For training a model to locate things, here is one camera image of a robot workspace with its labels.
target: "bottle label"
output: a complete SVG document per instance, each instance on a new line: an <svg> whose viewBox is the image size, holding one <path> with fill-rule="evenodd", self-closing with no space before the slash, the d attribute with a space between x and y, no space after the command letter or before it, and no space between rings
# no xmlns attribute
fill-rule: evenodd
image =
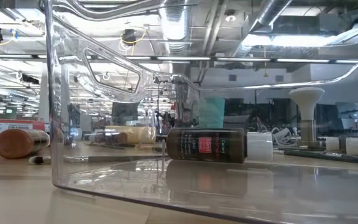
<svg viewBox="0 0 358 224"><path fill-rule="evenodd" d="M229 159L229 132L183 131L180 139L182 159Z"/></svg>

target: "ceiling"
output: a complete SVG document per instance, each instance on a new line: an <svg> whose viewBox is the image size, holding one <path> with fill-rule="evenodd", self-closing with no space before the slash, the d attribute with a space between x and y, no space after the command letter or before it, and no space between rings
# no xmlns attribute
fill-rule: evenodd
<svg viewBox="0 0 358 224"><path fill-rule="evenodd" d="M87 9L103 11L129 4L128 1L115 0L79 0ZM203 1L182 0L188 9L188 34L184 39L173 40L181 30L175 26L162 26L163 19L158 11L149 11L139 16L128 16L109 21L94 22L65 13L64 20L72 27L89 37L94 38L111 50L127 56L202 56L202 57L233 57L245 38L256 36L256 44L250 44L250 50L245 57L257 58L302 58L302 59L328 59L328 60L356 60L358 61L358 45L327 45L313 46L311 39L293 39L288 43L289 35L313 35L318 37L333 37L350 29L352 21L358 17L358 0L323 1L323 0L293 0L281 13L281 16L273 25L273 31L269 34L251 34L247 32L250 25L261 9L262 1ZM227 21L227 14L236 17L234 21ZM11 59L0 55L0 98L2 104L10 102L22 102L23 98L33 105L27 105L34 110L22 108L23 114L32 116L37 113L40 94L39 84L28 84L21 81L23 74L30 76L39 82L45 69L45 16L43 12L30 4L18 5L15 9L0 8L0 28L3 41L0 45L0 54L23 54L31 55L25 59ZM122 34L126 29L133 29L136 37L135 45L126 45L122 41ZM261 44L263 38L268 37L270 44ZM173 53L170 45L184 45L184 50ZM176 72L174 63L164 61L140 62L150 70L158 72ZM224 63L200 63L192 60L189 74L194 82L204 81L204 86L233 86L250 85L274 82L275 75L284 75L284 80L290 78L297 70L305 66L305 63L265 63L265 62L224 62ZM94 60L91 68L96 79L107 85L132 91L136 87L139 76L129 72L116 64L106 60ZM222 75L235 73L242 82L231 83ZM260 77L265 73L271 78L261 80L252 77L258 74ZM99 106L89 104L88 99L94 95L85 91L80 82L70 78L70 96L73 101L81 104L84 113L111 112L111 101L100 100ZM167 105L172 100L170 93L166 92L161 100Z"/></svg>

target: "red label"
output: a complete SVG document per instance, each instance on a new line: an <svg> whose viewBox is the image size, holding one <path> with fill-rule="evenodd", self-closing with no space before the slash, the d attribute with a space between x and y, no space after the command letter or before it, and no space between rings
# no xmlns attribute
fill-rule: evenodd
<svg viewBox="0 0 358 224"><path fill-rule="evenodd" d="M198 138L198 151L200 153L211 153L211 138Z"/></svg>

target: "wooden table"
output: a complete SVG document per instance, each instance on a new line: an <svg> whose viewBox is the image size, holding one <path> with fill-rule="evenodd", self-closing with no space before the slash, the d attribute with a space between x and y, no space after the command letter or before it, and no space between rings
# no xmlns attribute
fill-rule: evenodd
<svg viewBox="0 0 358 224"><path fill-rule="evenodd" d="M353 167L358 164L275 155L276 163ZM234 223L108 198L65 192L52 185L50 165L0 157L0 224Z"/></svg>

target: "white lamp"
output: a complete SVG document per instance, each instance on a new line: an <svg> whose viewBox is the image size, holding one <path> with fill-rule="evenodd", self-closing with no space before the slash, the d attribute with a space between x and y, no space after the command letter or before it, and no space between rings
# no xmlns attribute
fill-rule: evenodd
<svg viewBox="0 0 358 224"><path fill-rule="evenodd" d="M324 94L322 88L303 87L292 90L289 95L295 101L301 111L301 139L302 141L316 141L316 130L314 128L314 108L317 101Z"/></svg>

